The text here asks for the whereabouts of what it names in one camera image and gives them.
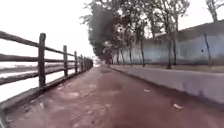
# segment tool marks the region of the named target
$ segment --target concrete wall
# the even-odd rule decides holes
[[[208,51],[205,43],[204,33],[207,34],[211,56],[214,62],[221,62],[224,59],[224,21],[218,24],[205,24],[186,30],[179,31],[176,44],[178,63],[187,62],[208,62]],[[168,62],[168,42],[164,35],[158,37],[161,42],[154,42],[152,39],[144,40],[144,54],[147,63]],[[132,49],[134,62],[142,62],[141,49],[139,44]],[[124,58],[129,62],[129,51],[124,49]]]
[[[152,69],[140,66],[111,67],[158,85],[224,104],[224,74]]]

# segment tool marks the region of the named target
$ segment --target wooden railing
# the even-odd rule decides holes
[[[67,53],[67,46],[64,45],[63,51],[56,50],[50,47],[45,46],[45,39],[46,34],[41,33],[39,36],[39,43],[23,39],[18,36],[14,36],[8,34],[6,32],[0,31],[0,39],[13,41],[16,43],[33,46],[38,48],[38,57],[28,57],[28,56],[14,56],[14,55],[2,55],[0,56],[0,62],[38,62],[38,71],[34,73],[27,73],[22,75],[10,76],[7,78],[0,78],[0,86],[7,83],[12,83],[20,80],[25,80],[29,78],[39,77],[39,87],[46,86],[46,75],[64,71],[64,77],[68,77],[68,70],[74,69],[75,74],[78,74],[78,66],[80,66],[81,72],[88,70],[91,68],[90,66],[85,66],[85,57],[82,55],[80,57],[77,56],[77,52],[75,51],[74,54]],[[63,55],[63,60],[60,59],[46,59],[45,58],[45,51],[50,51],[54,53],[59,53]],[[68,60],[68,56],[74,57],[74,60]],[[59,68],[51,68],[45,69],[45,62],[48,63],[63,63],[63,67]]]

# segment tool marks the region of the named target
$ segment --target fence post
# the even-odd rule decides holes
[[[74,52],[75,54],[75,74],[78,74],[78,59],[77,59],[77,52]]]
[[[81,71],[83,72],[83,57],[82,57],[82,55],[81,55],[80,65],[81,65]]]
[[[67,46],[63,46],[63,52],[64,52],[64,76],[68,76],[68,55],[67,55]]]
[[[38,47],[39,87],[44,87],[46,85],[45,63],[44,63],[45,39],[46,39],[46,34],[41,33],[39,37],[39,47]]]

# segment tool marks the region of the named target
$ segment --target tree trunk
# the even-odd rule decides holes
[[[177,42],[177,36],[176,36],[176,32],[174,32],[174,36],[173,36],[173,65],[177,65],[176,42]]]
[[[114,64],[114,58],[111,59],[111,64],[112,64],[112,65]]]
[[[171,69],[171,40],[169,40],[169,44],[168,44],[168,65],[167,65],[167,69]]]
[[[129,47],[129,58],[130,58],[130,65],[132,66],[131,46]]]
[[[119,65],[119,50],[117,50],[117,64]]]
[[[208,44],[207,34],[205,33],[204,36],[205,36],[205,44],[206,44],[207,52],[208,52],[208,65],[212,66],[211,53],[210,53],[210,47],[209,47],[209,44]]]
[[[216,5],[215,5],[215,1],[212,0],[212,10],[211,10],[211,15],[212,15],[212,19],[214,22],[218,22],[218,15],[217,15],[217,11],[216,11]]]
[[[145,67],[145,55],[143,51],[143,42],[141,40],[142,66]]]
[[[122,57],[122,60],[123,60],[123,65],[125,65],[123,50],[121,50],[121,57]]]
[[[179,29],[179,17],[176,11],[176,6],[174,6],[174,11],[175,11],[175,31],[173,32],[173,65],[177,65],[177,34],[178,34],[178,29]]]
[[[216,10],[212,12],[212,19],[213,19],[213,22],[218,22],[218,15]]]

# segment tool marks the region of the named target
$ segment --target road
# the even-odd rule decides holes
[[[190,96],[93,68],[8,115],[13,128],[224,128],[224,112]]]

